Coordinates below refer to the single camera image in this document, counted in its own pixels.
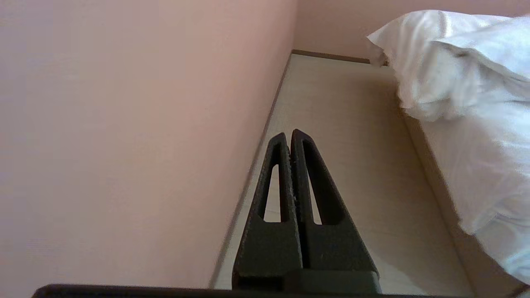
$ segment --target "wall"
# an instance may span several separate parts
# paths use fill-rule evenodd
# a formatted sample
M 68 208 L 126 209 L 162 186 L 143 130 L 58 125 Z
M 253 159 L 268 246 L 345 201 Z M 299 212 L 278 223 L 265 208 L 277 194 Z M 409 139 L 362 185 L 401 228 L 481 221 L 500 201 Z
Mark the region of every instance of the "wall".
M 300 0 L 297 50 L 368 58 L 365 36 L 407 12 L 436 9 L 516 16 L 530 12 L 527 0 Z
M 206 287 L 295 14 L 296 0 L 3 3 L 0 297 Z

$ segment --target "pillow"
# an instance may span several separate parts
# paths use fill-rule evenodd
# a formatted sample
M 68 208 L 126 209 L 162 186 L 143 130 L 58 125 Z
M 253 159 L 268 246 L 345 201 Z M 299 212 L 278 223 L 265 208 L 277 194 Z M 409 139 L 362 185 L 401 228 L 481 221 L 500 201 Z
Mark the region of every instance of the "pillow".
M 432 121 L 442 114 L 459 114 L 458 108 L 446 113 L 451 110 L 448 99 L 465 74 L 468 62 L 445 47 L 433 47 L 431 42 L 509 19 L 438 10 L 416 11 L 384 25 L 370 34 L 368 40 L 382 49 L 395 70 L 402 107 L 415 118 Z M 381 55 L 376 53 L 372 59 L 381 60 Z

